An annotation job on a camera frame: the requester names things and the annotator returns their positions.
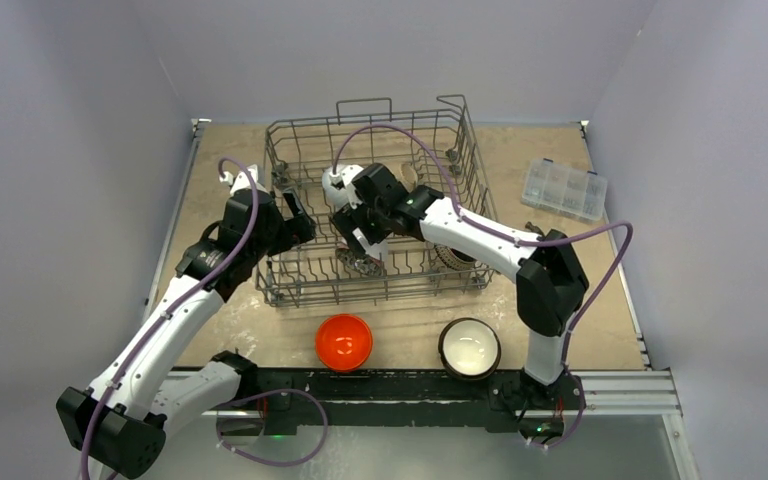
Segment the rack handle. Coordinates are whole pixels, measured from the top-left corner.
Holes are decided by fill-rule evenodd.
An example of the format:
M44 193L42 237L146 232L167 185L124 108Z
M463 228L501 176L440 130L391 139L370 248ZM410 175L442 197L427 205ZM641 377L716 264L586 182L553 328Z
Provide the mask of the rack handle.
M387 113L390 114L390 121L393 121L393 99L390 97L372 97L372 98L353 98L349 100L340 100L337 102L337 125L342 125L340 115L340 105L347 103L368 103L368 102L387 102Z

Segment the wire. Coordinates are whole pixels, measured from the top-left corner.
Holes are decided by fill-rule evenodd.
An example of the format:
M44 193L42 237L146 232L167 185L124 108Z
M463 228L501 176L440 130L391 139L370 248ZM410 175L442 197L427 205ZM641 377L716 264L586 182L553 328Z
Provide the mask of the wire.
M608 266L608 270L605 272L605 275L602 277L602 279L599 281L599 283L596 285L596 287L593 288L593 293L590 294L590 296L587 298L587 300L582 304L581 308L578 309L578 312L576 315L570 320L569 324L567 325L567 331L565 332L564 337L564 344L563 344L563 350L561 352L561 363L564 365L564 372L568 375L570 375L578 385L578 399L579 399L579 408L578 408L578 414L575 417L575 421L573 421L573 424L570 426L569 432L565 432L565 435L562 435L561 438L557 441L552 443L551 445L546 445L546 448L555 447L557 445L560 445L564 441L566 441L567 438L575 431L576 428L578 428L578 424L581 423L581 417L584 414L584 389L581 387L581 382L578 380L577 377L574 377L570 371L569 367L567 366L567 355L569 354L569 346L570 346L570 340L572 339L572 331L578 325L578 322L581 321L581 318L584 316L584 313L590 308L590 305L593 304L593 302L596 300L596 297L599 296L600 293L602 293L602 290L605 288L605 285L608 284L608 280L611 278L611 275L617 270L619 267L620 261L622 261L623 256L625 256L626 250L628 250L628 246L631 243L631 237L634 235L634 227L632 227L631 223L628 221L619 221L619 222L613 222L609 223L607 225L602 225L599 227L594 228L593 230L590 230L589 232L581 233L578 235L573 235L571 237L562 238L558 240L541 240L536 242L530 242L526 240L521 240L516 237L512 237L504 232L498 231L494 229L493 227L489 227L487 225L481 224L464 213L461 212L461 202L460 197L458 196L458 189L455 187L455 182L452 180L451 175L449 175L449 172L446 168L443 167L443 164L440 163L440 159L437 158L437 155L434 153L434 151L428 147L422 140L420 140L419 137L413 134L413 132L405 130L403 128L397 127L395 125L391 125L389 123L371 123L369 125L364 125L354 132L350 133L345 140L343 140L343 144L340 145L340 148L337 150L337 154L334 156L333 164L331 172L332 174L337 174L337 163L340 161L340 155L343 153L343 150L346 148L346 145L348 145L349 141L355 137L355 135L364 132L366 130L372 130L374 128L384 128L387 130L394 130L396 132L400 132L407 137L409 137L411 140L417 143L419 147L428 154L429 157L431 157L431 160L434 162L435 165L437 165L437 168L440 170L440 175L443 177L444 180L446 180L446 184L449 187L449 197L452 201L452 208L455 211L455 214L460 218L464 223L467 225L471 225L478 230L489 233L497 238L500 238L502 240L511 242L517 247L560 247L563 245L570 245L574 242L578 242L581 240L585 240L591 237L594 237L596 235L605 233L609 230L614 230L619 227L624 227L626 229L626 235L623 239L622 244L620 245L620 248L617 249L617 254L614 258L614 261L611 262L611 265Z
M119 368L113 374L113 377L110 379L110 383L109 383L110 386L104 390L104 393L102 393L101 398L98 400L98 403L96 404L95 409L93 410L93 413L90 416L90 421L89 421L89 424L87 425L87 430L84 435L84 442L83 442L83 445L81 446L81 476L83 477L84 480L90 480L90 467L89 467L90 444L92 443L93 436L95 435L95 429L96 429L96 426L98 425L98 420L99 420L99 417L101 416L101 411L107 405L107 402L110 401L110 397L113 396L113 391L115 390L113 386L119 384L119 381L122 380L122 377L124 377L125 373L128 371L128 367L131 366L131 364L137 358L137 355L139 355L140 352L143 350L143 348L145 348L148 341L154 336L155 333L157 333L160 327L167 320L171 321L172 317L170 316L170 313L174 313L175 310L178 309L178 307L180 307L196 292L200 291L202 288L204 288L205 285L213 281L220 273L222 273L222 271L228 267L231 261L234 260L234 257L236 257L237 254L240 253L240 251L243 249L243 246L246 244L246 242L249 240L249 237L251 236L252 230L254 230L254 225L257 220L257 209L258 209L257 184L255 183L254 178L252 178L251 173L249 173L249 171L246 168L244 168L236 160L228 157L224 157L221 160L219 160L218 169L219 169L220 176L223 174L222 165L225 162L231 162L234 165L236 165L240 169L240 171L246 176L246 178L249 180L249 185L251 186L251 191L252 191L252 208L251 208L251 216L249 217L249 223L248 225L246 225L246 229L243 232L243 236L240 237L240 241L237 242L237 245L234 246L234 249L231 250L231 253L229 253L228 256L225 257L225 259L219 265L217 265L216 268L211 270L210 273L208 273L203 279L201 279L201 281L193 285L192 288L184 292L183 295L181 295L172 303L170 303L169 306L166 308L166 310L161 312L161 314L157 316L157 318L154 320L154 322L151 324L148 330L146 330L143 336L140 337L140 339L137 341L136 345L134 345L134 348L132 348L131 351L128 352L128 355L125 357L124 360L122 360L121 365L119 365ZM110 477L108 477L108 480L112 480L113 478L116 477L116 475L117 474L114 472Z
M219 428L219 420L216 421L216 436L219 438L219 446L224 447L226 450L228 450L231 453L236 453L237 455L247 458L249 460L252 460L257 463L261 463L263 465L268 465L270 467L295 467L296 465L301 465L302 463L307 462L311 458L315 457L317 453L319 453L320 450L322 450L323 445L325 445L325 438L328 436L328 416L325 414L325 408L322 407L322 404L319 403L316 398L313 397L313 395L303 391L303 390L297 390L295 388L279 388L277 390L270 390L268 392L259 393L257 395L252 395L251 397L241 398L240 400L234 400L233 402L229 402L224 404L225 407L232 407L235 405L243 405L245 403L251 402L252 400L259 400L261 398L266 398L271 395L275 395L278 393L293 393L296 395L301 395L313 403L313 405L316 407L317 410L319 410L319 414L322 416L322 437L319 438L319 442L316 444L315 447L313 447L313 450L305 455L302 458L299 458L297 460L291 460L289 462L280 462L276 460L268 460L266 458L258 457L257 455L252 455L251 453L244 452L242 450L238 450L237 447L231 445L230 443L226 442L224 438L222 438L222 432Z

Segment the dish rack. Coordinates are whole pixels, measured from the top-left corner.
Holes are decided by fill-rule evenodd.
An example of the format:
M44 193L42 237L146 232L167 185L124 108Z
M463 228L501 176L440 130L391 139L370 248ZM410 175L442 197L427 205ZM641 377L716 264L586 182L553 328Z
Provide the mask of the dish rack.
M302 307L377 302L487 287L493 271L486 265L453 263L452 258L463 260L463 256L407 237L387 239L389 252L380 275L361 273L338 258L345 250L338 249L342 237L329 220L333 210L325 202L322 174L331 167L348 134L371 123L391 123L421 138L448 168L463 206L496 219L466 99L463 95L443 95L436 100L437 108L414 111L393 111L390 98L342 100L337 102L334 116L279 120L267 127L263 161L263 171L271 183L267 188L285 216L290 215L290 207L281 192L294 189L316 222L314 240L257 266L255 287L263 292L267 304ZM377 109L357 113L372 108ZM366 166L372 162L383 163L393 171L408 164L416 171L417 184L449 194L433 160L399 132L371 129L358 134L340 158L342 164Z

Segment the wooden tabletop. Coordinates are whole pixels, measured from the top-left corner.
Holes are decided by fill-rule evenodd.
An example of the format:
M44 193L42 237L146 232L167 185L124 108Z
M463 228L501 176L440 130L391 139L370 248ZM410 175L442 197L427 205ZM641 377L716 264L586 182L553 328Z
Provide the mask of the wooden tabletop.
M216 162L222 156L231 156L248 164L260 164L265 128L207 127L156 298L168 285L184 249L199 238L208 224L222 217L228 190L218 183ZM567 235L593 228L520 203L523 176L534 158L551 158L579 169L591 169L578 129L478 127L476 136L501 223L523 229L526 221L531 221L544 231L554 228ZM591 286L595 285L614 258L610 240L607 235L600 235L577 243L575 250ZM263 294L249 281L205 324L178 365L204 365L217 352L236 348L262 366L319 367L322 364L314 351L314 334L323 320L336 313L358 315L369 324L375 346L365 367L442 368L437 354L438 336L448 322L464 316L482 319L496 330L502 343L500 368L521 368L526 357L528 330L516 313L514 286L501 275L494 275L490 285L479 292L302 308L273 308L264 304ZM576 329L569 361L573 369L643 368L626 294L616 274Z

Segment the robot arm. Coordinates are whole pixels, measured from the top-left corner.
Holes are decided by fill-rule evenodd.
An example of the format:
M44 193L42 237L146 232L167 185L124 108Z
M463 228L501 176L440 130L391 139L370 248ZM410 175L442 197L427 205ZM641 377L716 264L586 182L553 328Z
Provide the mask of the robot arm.
M589 282L572 246L523 247L461 220L450 198L425 185L408 192L387 167L372 164L338 168L330 187L345 190L345 204L331 221L349 247L363 255L365 239L377 244L391 233L451 247L499 271L517 288L517 313L531 330L524 371L550 387L564 371L564 337L569 320L581 307ZM326 194L329 181L323 178ZM338 195L331 193L329 198ZM461 208L461 215L494 231L526 241L555 240L524 232Z
M256 178L256 169L252 173ZM237 177L224 173L221 180L231 186L222 220L208 226L199 241L187 248L149 321L87 389L67 388L57 401L69 441L78 449L93 413L100 408L89 448L90 457L99 462L95 471L103 464L126 478L136 478L157 459L168 435L218 404L256 393L244 391L244 386L254 383L249 380L255 375L255 365L230 352L215 356L171 390L158 392L193 336L251 277L261 258L314 237L315 224L292 191L283 192L293 213L285 220L274 198L260 185L250 185L242 172ZM252 188L261 191L251 235L225 269L205 283L243 238L253 210ZM204 285L178 305L176 300L200 283ZM173 304L177 308L168 310ZM117 370L134 354L125 376L113 385ZM106 396L104 392L111 387L112 393Z

